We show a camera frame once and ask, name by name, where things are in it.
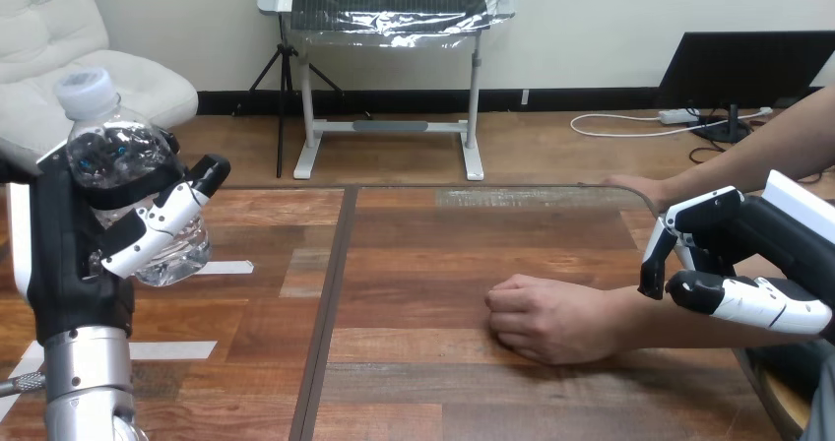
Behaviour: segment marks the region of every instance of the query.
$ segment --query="bottle cap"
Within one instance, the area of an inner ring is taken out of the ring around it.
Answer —
[[[95,67],[64,77],[53,89],[67,118],[74,121],[96,119],[119,104],[119,94],[106,70]]]

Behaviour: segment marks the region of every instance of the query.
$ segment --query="human arm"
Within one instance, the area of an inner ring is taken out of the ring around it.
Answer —
[[[835,163],[835,87],[808,96],[745,140],[684,172],[664,179],[615,175],[607,184],[634,188],[656,206],[670,205],[733,185],[760,190],[771,170],[800,179]]]
[[[806,341],[657,301],[636,287],[598,290],[513,276],[485,297],[489,326],[521,355],[572,364],[644,347],[758,347]]]

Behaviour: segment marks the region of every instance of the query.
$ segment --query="white cable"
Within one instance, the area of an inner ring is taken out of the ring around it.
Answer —
[[[765,116],[766,114],[771,114],[772,109],[765,107],[760,108],[759,112],[748,114],[745,116],[740,116],[739,119],[750,119],[756,118],[758,116]],[[673,129],[672,131],[664,131],[661,133],[645,133],[645,134],[611,134],[611,133],[589,133],[587,131],[581,131],[577,129],[574,125],[577,121],[584,119],[584,118],[615,118],[615,119],[628,119],[630,121],[658,121],[659,118],[636,118],[634,116],[621,116],[619,114],[602,114],[602,113],[591,113],[591,114],[584,114],[582,116],[577,116],[576,118],[571,120],[571,129],[577,131],[578,133],[582,134],[583,136],[593,136],[595,138],[655,138],[658,136],[669,136],[672,134],[679,134],[679,133],[686,133],[687,131],[692,131],[694,129],[702,129],[702,128],[710,128],[713,126],[719,126],[720,124],[725,124],[728,122],[727,119],[723,119],[722,121],[717,121],[715,123],[710,124],[702,124],[699,126],[691,126],[689,128],[681,128],[681,129]]]

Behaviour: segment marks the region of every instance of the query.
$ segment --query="computer monitor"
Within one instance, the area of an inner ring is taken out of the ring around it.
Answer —
[[[659,86],[660,108],[727,109],[728,122],[693,132],[735,143],[739,108],[802,97],[835,51],[835,31],[686,32]]]

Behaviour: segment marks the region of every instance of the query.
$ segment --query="white wall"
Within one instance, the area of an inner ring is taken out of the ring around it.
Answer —
[[[157,60],[197,90],[245,90],[278,42],[255,0],[96,0],[111,47]],[[835,0],[516,0],[484,39],[487,89],[652,87],[686,31],[835,30]],[[464,89],[469,49],[319,47],[346,90]],[[835,84],[835,60],[815,85]],[[262,88],[278,86],[277,71]]]

